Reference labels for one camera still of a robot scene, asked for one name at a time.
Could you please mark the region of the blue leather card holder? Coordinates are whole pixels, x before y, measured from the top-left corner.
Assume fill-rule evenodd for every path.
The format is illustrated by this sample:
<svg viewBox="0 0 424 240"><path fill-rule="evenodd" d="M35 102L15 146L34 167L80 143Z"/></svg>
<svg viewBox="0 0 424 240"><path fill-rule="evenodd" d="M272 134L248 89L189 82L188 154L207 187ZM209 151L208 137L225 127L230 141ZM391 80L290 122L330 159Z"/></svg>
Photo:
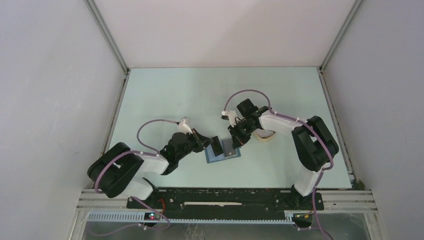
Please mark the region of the blue leather card holder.
<svg viewBox="0 0 424 240"><path fill-rule="evenodd" d="M205 150L207 164L241 157L240 149L233 148L233 140L231 138L220 139L215 136L212 140L213 142Z"/></svg>

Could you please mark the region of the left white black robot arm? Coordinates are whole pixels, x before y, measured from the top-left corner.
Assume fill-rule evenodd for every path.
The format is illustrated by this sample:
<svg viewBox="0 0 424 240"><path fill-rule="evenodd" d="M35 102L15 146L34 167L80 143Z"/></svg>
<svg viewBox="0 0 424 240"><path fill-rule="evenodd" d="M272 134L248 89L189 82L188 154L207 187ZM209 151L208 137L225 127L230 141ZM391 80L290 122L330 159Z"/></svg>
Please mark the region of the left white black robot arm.
<svg viewBox="0 0 424 240"><path fill-rule="evenodd" d="M224 152L218 137L203 136L195 129L189 133L174 133L159 153L132 150L119 142L88 168L87 176L94 182L97 193L111 199L121 194L136 197L145 208L153 208L158 202L157 188L148 179L136 179L135 175L169 175L184 157L203 152L208 147L217 155Z"/></svg>

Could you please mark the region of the grey credit card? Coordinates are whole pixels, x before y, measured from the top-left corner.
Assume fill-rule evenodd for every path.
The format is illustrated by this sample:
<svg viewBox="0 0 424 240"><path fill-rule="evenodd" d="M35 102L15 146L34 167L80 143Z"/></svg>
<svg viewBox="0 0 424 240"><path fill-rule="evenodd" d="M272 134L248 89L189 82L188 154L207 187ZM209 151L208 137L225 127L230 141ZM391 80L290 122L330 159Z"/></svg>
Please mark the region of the grey credit card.
<svg viewBox="0 0 424 240"><path fill-rule="evenodd" d="M233 147L233 140L231 138L222 140L222 147L225 157L233 157L237 154L237 150Z"/></svg>

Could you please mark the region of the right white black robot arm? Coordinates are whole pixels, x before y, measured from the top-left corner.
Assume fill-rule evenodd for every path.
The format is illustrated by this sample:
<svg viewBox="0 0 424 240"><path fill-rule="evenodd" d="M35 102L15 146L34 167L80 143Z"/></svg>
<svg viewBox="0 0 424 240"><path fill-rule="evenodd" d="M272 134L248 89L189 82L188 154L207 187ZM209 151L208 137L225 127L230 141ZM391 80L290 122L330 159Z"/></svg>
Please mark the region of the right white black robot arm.
<svg viewBox="0 0 424 240"><path fill-rule="evenodd" d="M298 159L302 165L298 179L293 184L291 204L304 209L311 202L310 194L317 187L324 171L334 166L339 146L323 119L294 118L274 111L270 106L257 107L250 99L237 105L238 111L224 109L221 117L230 122L227 128L232 146L244 146L256 131L268 131L291 136Z"/></svg>

